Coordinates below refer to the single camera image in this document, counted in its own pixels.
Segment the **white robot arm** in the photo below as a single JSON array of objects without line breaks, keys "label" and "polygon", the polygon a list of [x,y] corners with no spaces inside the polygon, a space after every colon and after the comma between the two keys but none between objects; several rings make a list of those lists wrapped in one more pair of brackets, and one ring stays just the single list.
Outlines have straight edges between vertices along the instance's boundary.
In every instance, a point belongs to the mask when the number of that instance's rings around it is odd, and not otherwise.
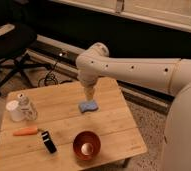
[{"label": "white robot arm", "polygon": [[191,171],[191,59],[111,58],[104,44],[95,43],[77,57],[76,66],[88,98],[100,76],[173,96],[160,171]]}]

